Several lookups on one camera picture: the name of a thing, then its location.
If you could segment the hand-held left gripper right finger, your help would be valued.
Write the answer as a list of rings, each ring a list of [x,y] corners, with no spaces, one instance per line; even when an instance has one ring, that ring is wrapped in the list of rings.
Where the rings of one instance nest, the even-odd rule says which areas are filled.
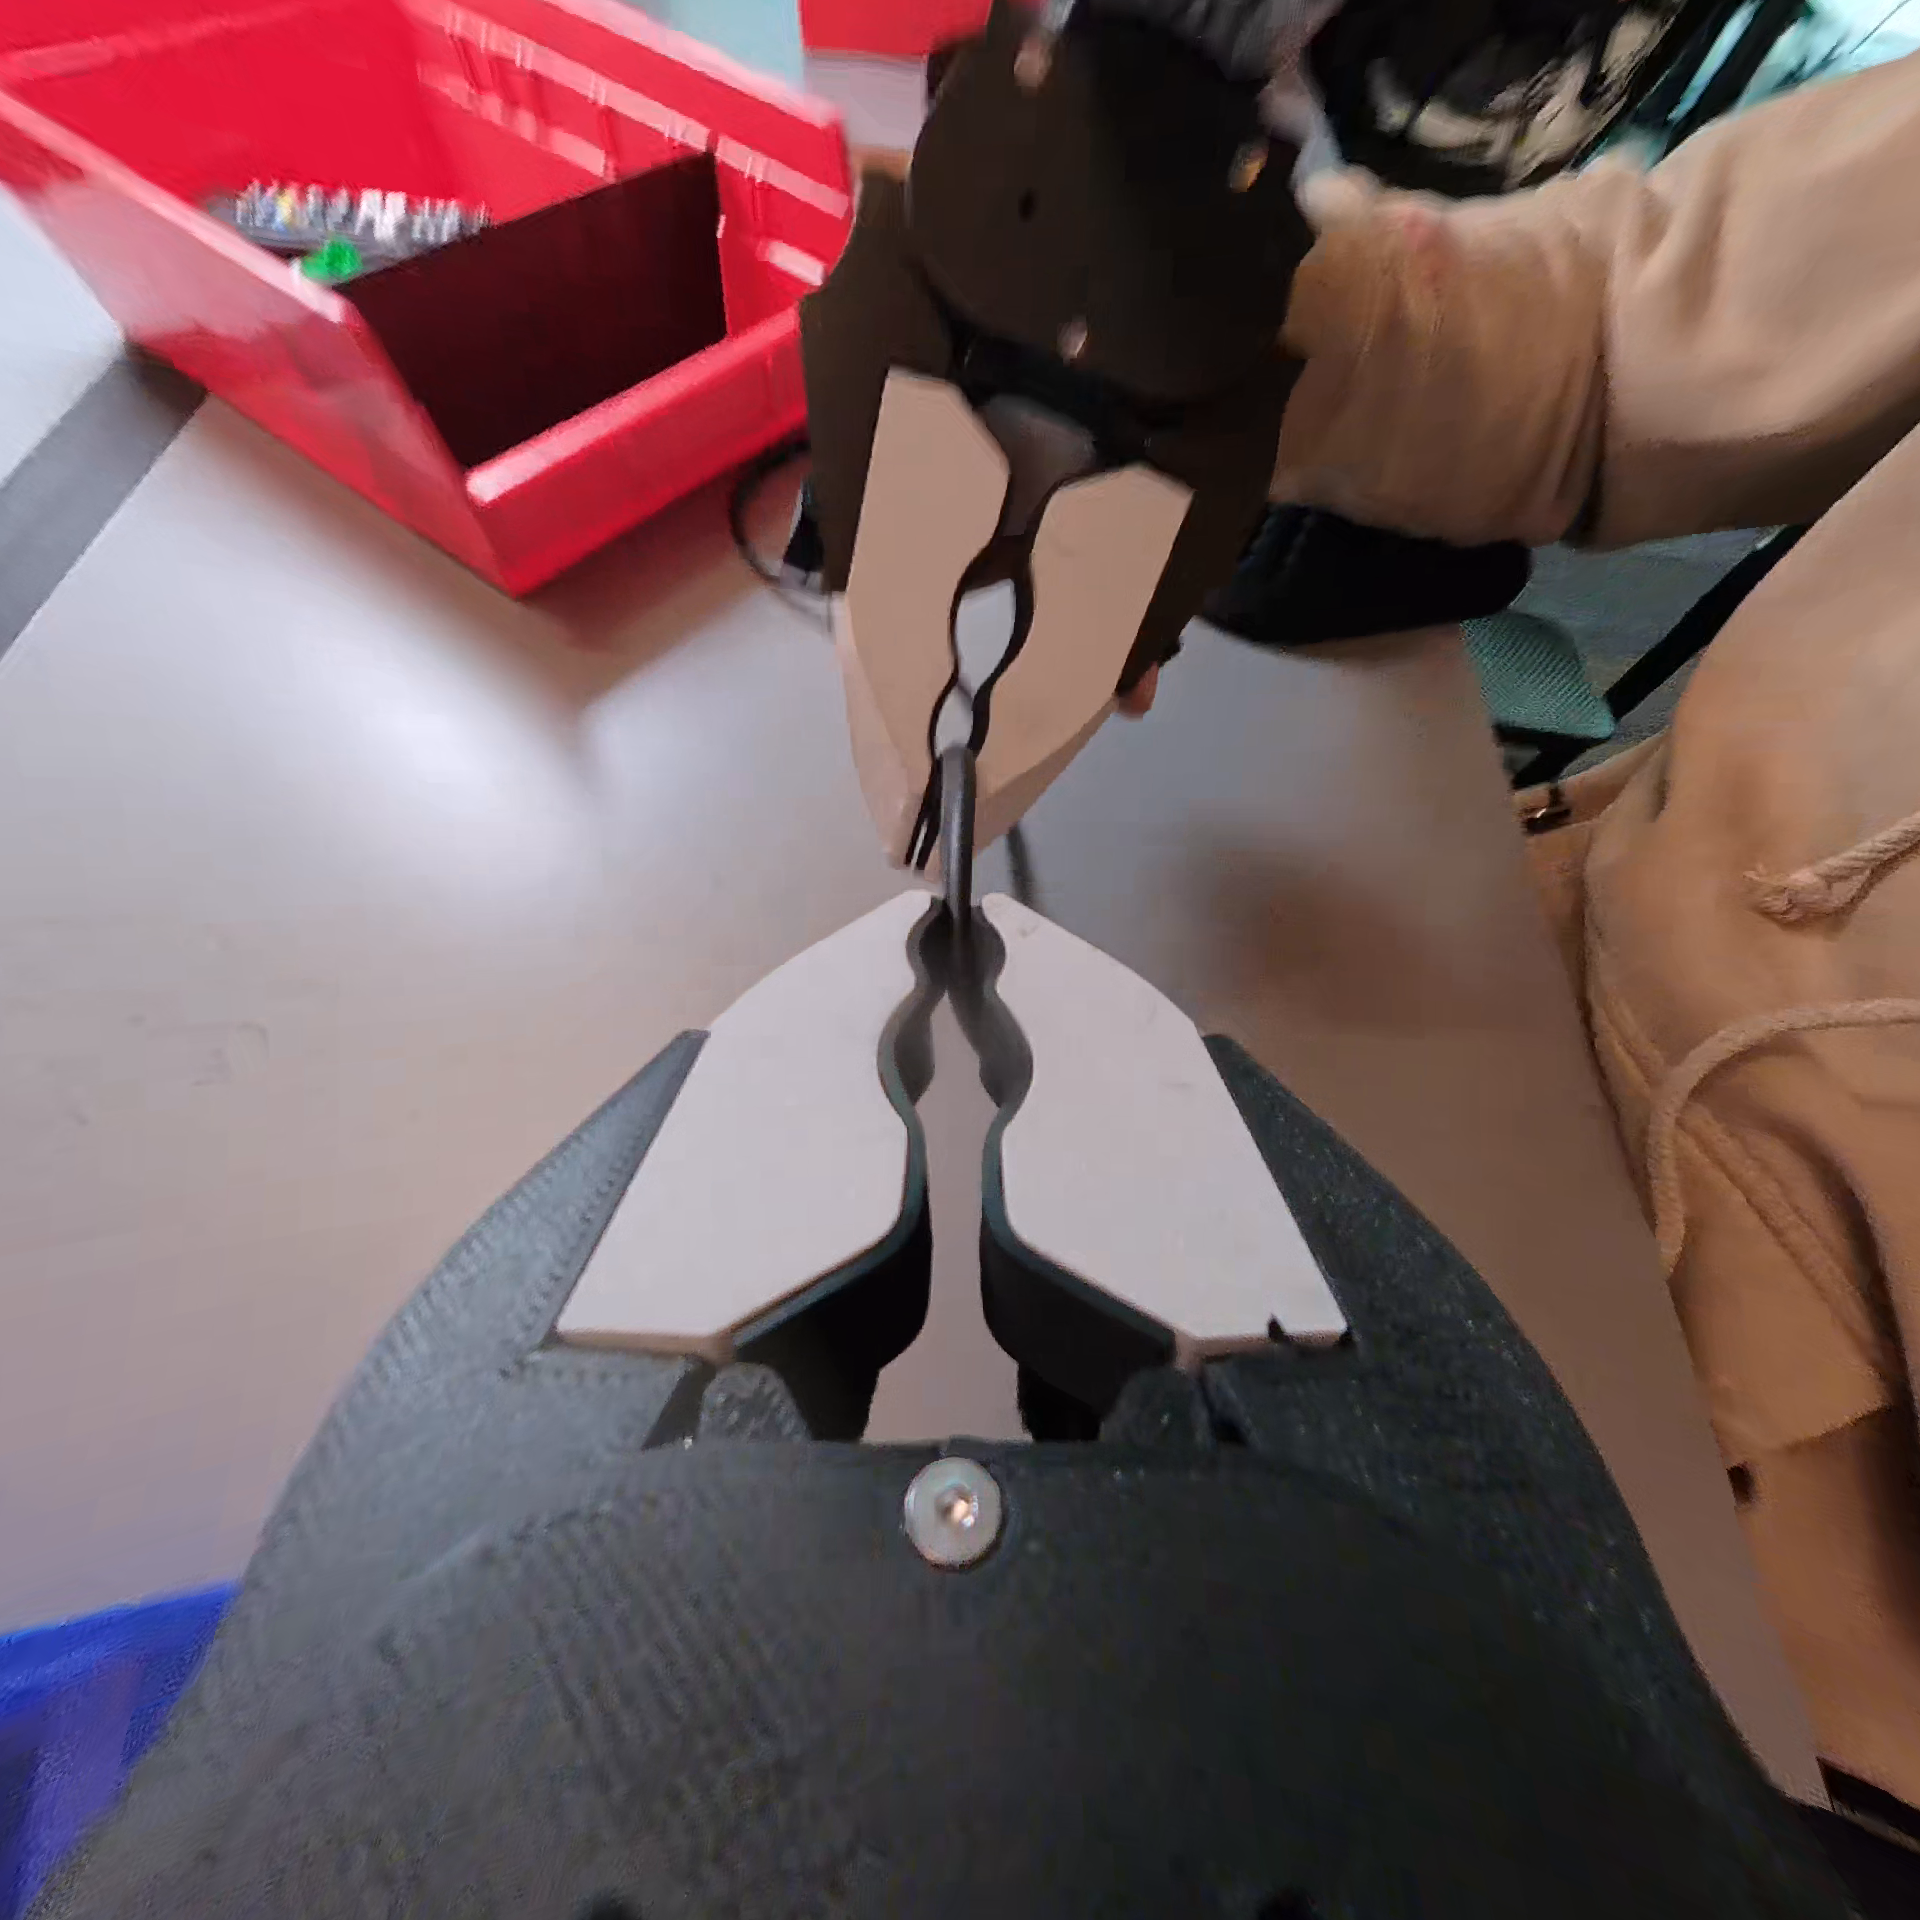
[[[1092,1443],[1129,1383],[1264,1349],[1329,1352],[1348,1311],[1203,1028],[1014,895],[974,910],[963,1036],[996,1121],[978,1179],[981,1311],[1035,1443]]]

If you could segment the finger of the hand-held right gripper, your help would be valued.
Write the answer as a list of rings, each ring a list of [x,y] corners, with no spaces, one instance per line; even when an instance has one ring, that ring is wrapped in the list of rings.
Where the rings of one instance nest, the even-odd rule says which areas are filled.
[[[960,386],[889,372],[831,643],[855,788],[884,857],[899,869],[911,862],[936,777],[936,726],[954,681],[960,586],[996,542],[1006,491],[1006,450]]]
[[[1109,720],[1194,491],[1146,465],[1058,485],[1028,542],[1028,625],[987,696],[974,819],[1017,823]]]

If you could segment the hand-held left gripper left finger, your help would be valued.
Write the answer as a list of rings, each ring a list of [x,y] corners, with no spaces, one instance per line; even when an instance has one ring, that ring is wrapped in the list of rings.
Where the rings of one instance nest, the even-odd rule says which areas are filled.
[[[749,984],[708,1031],[582,1265],[579,1352],[769,1369],[822,1443],[855,1443],[924,1332],[924,925],[899,892]]]

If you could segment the red plastic bin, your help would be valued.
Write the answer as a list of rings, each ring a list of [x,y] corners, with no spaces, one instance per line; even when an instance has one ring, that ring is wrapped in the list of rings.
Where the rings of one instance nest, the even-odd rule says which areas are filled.
[[[978,34],[990,0],[799,0],[799,48],[809,57],[924,60]]]
[[[714,155],[727,338],[460,471],[343,283],[210,219],[249,181],[493,223]],[[132,348],[526,594],[806,428],[845,118],[628,6],[5,6],[5,187]]]

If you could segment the blue plastic bin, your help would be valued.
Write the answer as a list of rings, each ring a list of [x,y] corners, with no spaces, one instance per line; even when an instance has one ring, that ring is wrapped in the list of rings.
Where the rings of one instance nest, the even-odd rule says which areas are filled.
[[[0,1641],[0,1912],[106,1814],[199,1674],[236,1584],[33,1621]]]

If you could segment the person's right forearm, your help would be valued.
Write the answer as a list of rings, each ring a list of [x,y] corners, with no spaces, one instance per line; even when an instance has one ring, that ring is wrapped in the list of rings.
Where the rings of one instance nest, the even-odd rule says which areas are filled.
[[[1441,203],[1308,187],[1275,505],[1529,547],[1636,547],[1842,507],[1918,533],[1918,57]]]

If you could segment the black office chair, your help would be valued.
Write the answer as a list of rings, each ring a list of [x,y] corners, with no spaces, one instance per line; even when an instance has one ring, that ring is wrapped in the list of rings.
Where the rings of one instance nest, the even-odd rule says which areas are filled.
[[[1806,525],[1629,549],[1452,547],[1275,507],[1204,618],[1264,652],[1455,625],[1510,788],[1641,745]]]

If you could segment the black remote control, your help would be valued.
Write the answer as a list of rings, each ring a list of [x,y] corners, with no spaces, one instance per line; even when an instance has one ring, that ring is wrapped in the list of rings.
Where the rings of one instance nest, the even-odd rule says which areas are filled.
[[[493,211],[479,203],[314,181],[249,181],[203,197],[203,211],[282,258],[347,244],[361,258],[391,263],[436,252],[493,227]]]

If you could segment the beige hoodie drawstring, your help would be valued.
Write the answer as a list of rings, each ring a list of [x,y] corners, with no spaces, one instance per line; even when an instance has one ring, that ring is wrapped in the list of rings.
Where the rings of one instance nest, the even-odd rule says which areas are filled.
[[[1887,872],[1913,862],[1920,846],[1920,819],[1907,813],[1869,840],[1831,854],[1793,872],[1753,869],[1745,878],[1750,910],[1770,925],[1822,925],[1851,912]],[[1651,1102],[1646,1125],[1646,1179],[1655,1207],[1655,1248],[1664,1261],[1664,1277],[1673,1276],[1689,1242],[1689,1192],[1685,1192],[1685,1159],[1678,1134],[1694,1097],[1740,1057],[1812,1031],[1869,1031],[1869,1028],[1918,1028],[1920,1002],[1913,996],[1869,996],[1869,999],[1831,999],[1831,1002],[1797,1002],[1763,1015],[1729,1021],[1695,1041],[1664,1081]]]

